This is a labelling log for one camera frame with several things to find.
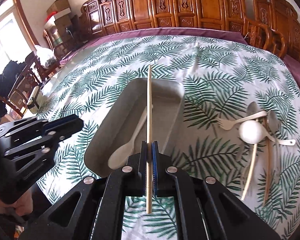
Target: purple fabric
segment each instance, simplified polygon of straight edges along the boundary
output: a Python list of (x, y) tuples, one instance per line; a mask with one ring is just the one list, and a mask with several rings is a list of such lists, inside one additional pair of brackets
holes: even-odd
[(283, 58), (283, 62), (286, 64), (288, 70), (300, 88), (300, 63), (289, 55), (286, 55)]
[(243, 44), (247, 44), (242, 35), (237, 32), (226, 32), (210, 29), (196, 29), (196, 28), (153, 28), (137, 31), (129, 31), (124, 33), (116, 33), (102, 38), (97, 38), (92, 41), (87, 42), (77, 51), (71, 52), (65, 59), (60, 61), (61, 65), (66, 64), (74, 55), (76, 55), (80, 50), (85, 48), (90, 48), (92, 46), (97, 46), (105, 42), (117, 41), (127, 38), (137, 38), (145, 36), (158, 36), (158, 35), (185, 35), (185, 36), (199, 36), (221, 39), (226, 41), (235, 41)]

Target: gray tray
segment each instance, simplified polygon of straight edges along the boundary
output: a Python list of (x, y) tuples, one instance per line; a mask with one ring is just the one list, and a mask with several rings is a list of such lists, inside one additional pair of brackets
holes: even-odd
[[(107, 177), (112, 169), (108, 159), (121, 145), (127, 143), (146, 107), (147, 79), (132, 80), (122, 91), (92, 138), (84, 163), (94, 173)], [(158, 141), (159, 152), (171, 155), (182, 122), (184, 88), (181, 83), (163, 79), (152, 80), (153, 140)], [(134, 154), (146, 140), (146, 122), (135, 140)]]

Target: window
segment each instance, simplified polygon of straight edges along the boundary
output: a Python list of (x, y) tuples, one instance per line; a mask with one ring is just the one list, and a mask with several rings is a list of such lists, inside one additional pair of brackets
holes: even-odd
[(34, 50), (16, 0), (5, 0), (0, 5), (0, 74), (10, 60), (23, 62)]

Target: wooden chopstick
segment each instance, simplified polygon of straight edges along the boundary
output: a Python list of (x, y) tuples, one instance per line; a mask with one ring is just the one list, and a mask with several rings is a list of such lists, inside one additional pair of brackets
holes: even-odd
[[(265, 118), (266, 130), (269, 132), (267, 117)], [(266, 138), (266, 143), (268, 146), (268, 162), (267, 162), (267, 177), (266, 177), (266, 188), (265, 188), (265, 196), (263, 198), (263, 206), (265, 206), (270, 191), (271, 184), (271, 157), (272, 157), (272, 148), (269, 138)]]
[(147, 84), (147, 166), (146, 166), (146, 212), (152, 212), (152, 93), (151, 93), (151, 65), (148, 70)]
[(244, 189), (243, 189), (243, 193), (242, 193), (242, 197), (241, 197), (242, 201), (246, 197), (246, 194), (248, 192), (249, 185), (250, 185), (250, 182), (251, 182), (251, 178), (252, 178), (252, 174), (253, 174), (253, 169), (254, 169), (254, 163), (256, 162), (257, 148), (258, 148), (258, 144), (254, 144), (253, 145), (253, 149), (252, 149), (252, 157), (251, 157), (251, 163), (250, 163), (249, 173), (248, 173), (247, 181), (246, 181), (246, 184), (244, 185)]

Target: human hand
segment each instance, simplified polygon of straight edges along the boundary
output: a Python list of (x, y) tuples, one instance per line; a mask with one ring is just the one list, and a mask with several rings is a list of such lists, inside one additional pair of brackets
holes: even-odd
[(28, 189), (15, 203), (5, 204), (0, 200), (0, 214), (6, 214), (6, 208), (13, 207), (16, 209), (16, 214), (24, 216), (33, 211), (33, 201), (31, 190)]

